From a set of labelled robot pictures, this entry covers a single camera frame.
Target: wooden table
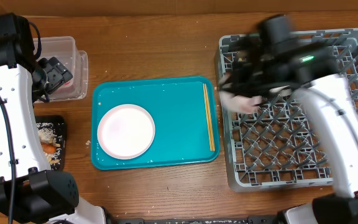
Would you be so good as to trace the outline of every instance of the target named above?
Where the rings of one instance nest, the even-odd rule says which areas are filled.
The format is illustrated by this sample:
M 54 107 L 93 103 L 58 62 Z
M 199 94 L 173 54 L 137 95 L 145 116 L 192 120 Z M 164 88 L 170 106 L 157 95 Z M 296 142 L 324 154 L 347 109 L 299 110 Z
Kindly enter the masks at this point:
M 31 19 L 42 37 L 70 35 L 89 57 L 84 100 L 36 104 L 35 114 L 59 114 L 68 124 L 65 171 L 80 195 L 116 218 L 218 218 L 274 214 L 330 194 L 331 187 L 234 193 L 224 152 L 209 164 L 100 171 L 91 163 L 91 101 L 103 82 L 202 75 L 214 86 L 214 55 L 223 35 L 254 30 L 269 13 Z M 358 11 L 294 12 L 298 30 L 358 27 Z M 222 120 L 219 122 L 223 134 Z M 0 214 L 0 223 L 7 218 Z

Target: orange food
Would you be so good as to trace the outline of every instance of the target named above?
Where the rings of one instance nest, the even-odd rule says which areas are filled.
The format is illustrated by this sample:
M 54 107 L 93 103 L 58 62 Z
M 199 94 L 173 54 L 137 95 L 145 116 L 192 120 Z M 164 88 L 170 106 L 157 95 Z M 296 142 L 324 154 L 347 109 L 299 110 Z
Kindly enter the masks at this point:
M 42 146 L 42 150 L 44 150 L 44 152 L 46 152 L 47 154 L 53 154 L 56 151 L 55 146 L 51 146 L 51 145 L 43 143 L 43 142 L 41 142 L 41 146 Z

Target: round plate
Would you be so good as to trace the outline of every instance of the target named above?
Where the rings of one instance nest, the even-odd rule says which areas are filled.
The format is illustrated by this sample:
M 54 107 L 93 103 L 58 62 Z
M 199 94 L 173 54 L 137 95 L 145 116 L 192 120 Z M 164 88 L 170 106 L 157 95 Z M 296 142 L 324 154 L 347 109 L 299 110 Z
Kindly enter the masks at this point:
M 98 126 L 103 151 L 116 159 L 133 159 L 143 154 L 155 135 L 153 118 L 137 105 L 119 105 L 109 110 Z

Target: brown wall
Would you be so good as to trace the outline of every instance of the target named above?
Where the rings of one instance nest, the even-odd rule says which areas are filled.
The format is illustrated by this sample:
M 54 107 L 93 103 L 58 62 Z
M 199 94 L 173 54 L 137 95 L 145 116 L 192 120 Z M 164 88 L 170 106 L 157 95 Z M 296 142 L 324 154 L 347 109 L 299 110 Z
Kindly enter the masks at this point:
M 338 10 L 358 10 L 358 0 L 0 0 L 0 14 L 15 12 L 23 16 L 122 16 Z

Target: clear plastic container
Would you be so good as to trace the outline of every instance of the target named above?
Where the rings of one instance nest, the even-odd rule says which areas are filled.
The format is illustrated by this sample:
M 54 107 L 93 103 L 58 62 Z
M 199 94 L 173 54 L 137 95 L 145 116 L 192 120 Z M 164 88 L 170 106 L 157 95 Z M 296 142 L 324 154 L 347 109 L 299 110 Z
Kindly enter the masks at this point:
M 33 39 L 35 51 L 38 40 Z M 80 100 L 86 96 L 88 89 L 88 56 L 78 50 L 72 37 L 41 38 L 42 52 L 40 58 L 56 57 L 71 71 L 73 78 L 49 96 L 50 101 Z

